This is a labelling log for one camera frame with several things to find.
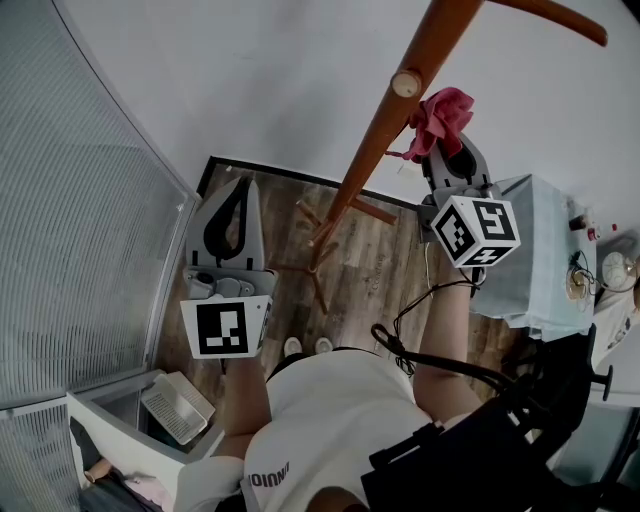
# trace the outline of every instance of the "white t-shirt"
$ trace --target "white t-shirt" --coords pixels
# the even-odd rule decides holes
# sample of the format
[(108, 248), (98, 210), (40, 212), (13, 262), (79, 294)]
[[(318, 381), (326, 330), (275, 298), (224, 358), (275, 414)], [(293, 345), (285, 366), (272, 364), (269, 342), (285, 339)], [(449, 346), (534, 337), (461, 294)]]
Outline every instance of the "white t-shirt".
[(249, 512), (304, 511), (322, 488), (343, 487), (367, 503), (360, 477), (369, 456), (429, 423), (407, 376), (363, 351), (313, 356), (267, 384), (273, 420), (245, 461), (212, 457), (180, 473), (175, 512), (210, 512), (242, 490)]

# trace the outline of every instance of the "round wooden knob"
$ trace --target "round wooden knob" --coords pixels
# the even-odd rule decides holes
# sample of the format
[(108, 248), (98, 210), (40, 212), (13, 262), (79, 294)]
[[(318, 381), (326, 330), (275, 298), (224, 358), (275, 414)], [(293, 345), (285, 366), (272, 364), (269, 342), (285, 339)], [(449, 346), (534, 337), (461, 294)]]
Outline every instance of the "round wooden knob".
[(414, 71), (398, 71), (391, 79), (391, 88), (401, 98), (412, 98), (420, 94), (422, 80)]

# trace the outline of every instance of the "person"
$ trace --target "person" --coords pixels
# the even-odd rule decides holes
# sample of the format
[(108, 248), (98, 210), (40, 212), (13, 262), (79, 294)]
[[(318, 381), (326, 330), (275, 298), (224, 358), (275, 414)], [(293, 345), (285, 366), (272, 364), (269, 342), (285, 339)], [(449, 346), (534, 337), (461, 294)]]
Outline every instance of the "person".
[[(439, 251), (438, 282), (460, 281)], [(466, 361), (469, 300), (466, 286), (433, 294), (421, 353)], [(369, 510), (360, 477), (370, 455), (481, 405), (462, 376), (434, 367), (417, 365), (411, 384), (366, 351), (291, 357), (267, 383), (259, 358), (227, 361), (225, 437), (213, 457), (182, 469), (175, 512)]]

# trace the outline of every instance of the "wooden floor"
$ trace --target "wooden floor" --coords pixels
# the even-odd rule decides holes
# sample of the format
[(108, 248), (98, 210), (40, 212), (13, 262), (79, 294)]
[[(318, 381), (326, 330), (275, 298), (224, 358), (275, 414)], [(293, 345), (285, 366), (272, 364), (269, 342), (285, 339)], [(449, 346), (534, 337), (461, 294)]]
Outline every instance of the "wooden floor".
[[(310, 254), (306, 241), (312, 227), (295, 203), (303, 198), (322, 216), (335, 189), (218, 165), (207, 196), (238, 176), (251, 176), (260, 189), (267, 262), (306, 266)], [(380, 322), (391, 330), (398, 312), (428, 289), (436, 268), (434, 251), (429, 252), (428, 275), (415, 212), (377, 200), (365, 201), (396, 215), (396, 225), (384, 224), (355, 210), (345, 216), (332, 238), (340, 247), (319, 270), (328, 315), (314, 302), (312, 284), (304, 274), (280, 274), (262, 351), (265, 376), (281, 359), (282, 346), (289, 336), (298, 337), (308, 353), (312, 353), (319, 337), (326, 336), (335, 346), (358, 347), (382, 357), (390, 356), (372, 338), (371, 325)], [(166, 309), (156, 366), (167, 372), (182, 371), (219, 407), (224, 394), (219, 363), (191, 358), (179, 304), (185, 298), (186, 286), (180, 271)], [(404, 317), (402, 341), (408, 350), (418, 348), (429, 305), (427, 299)], [(469, 362), (499, 369), (500, 359), (517, 336), (519, 331), (510, 330), (501, 320), (471, 315)], [(481, 398), (491, 395), (482, 383), (474, 381), (472, 386)]]

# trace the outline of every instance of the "black baseboard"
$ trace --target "black baseboard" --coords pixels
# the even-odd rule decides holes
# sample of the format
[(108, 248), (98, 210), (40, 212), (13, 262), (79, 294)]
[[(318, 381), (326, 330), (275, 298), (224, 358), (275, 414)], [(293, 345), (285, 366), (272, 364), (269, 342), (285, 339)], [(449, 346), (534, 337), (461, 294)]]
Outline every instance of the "black baseboard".
[[(242, 162), (240, 160), (231, 160), (229, 158), (219, 158), (216, 156), (212, 156), (209, 157), (209, 162), (207, 162), (207, 167), (205, 168), (202, 179), (200, 180), (200, 185), (198, 185), (198, 194), (200, 194), (200, 197), (204, 197), (204, 192), (206, 192), (207, 187), (209, 186), (209, 181), (211, 180), (211, 176), (213, 175), (213, 170), (218, 164), (230, 165), (232, 167), (239, 167), (240, 169), (249, 169), (250, 171), (259, 171), (267, 174), (275, 174), (276, 176), (283, 176), (285, 178), (291, 178), (294, 180), (306, 181), (307, 183), (314, 183), (316, 185), (324, 185), (325, 187), (338, 188), (340, 186), (339, 181), (319, 178), (318, 176), (310, 176), (301, 172), (287, 171), (285, 169), (279, 169), (278, 167), (252, 164), (249, 162)], [(377, 192), (363, 190), (360, 195), (370, 197), (372, 199), (377, 199), (379, 201), (383, 201), (395, 206), (400, 206), (401, 208), (406, 208), (408, 210), (416, 209), (416, 205), (413, 203), (402, 201), (401, 199), (396, 199), (395, 197), (385, 196), (384, 194), (378, 194)]]

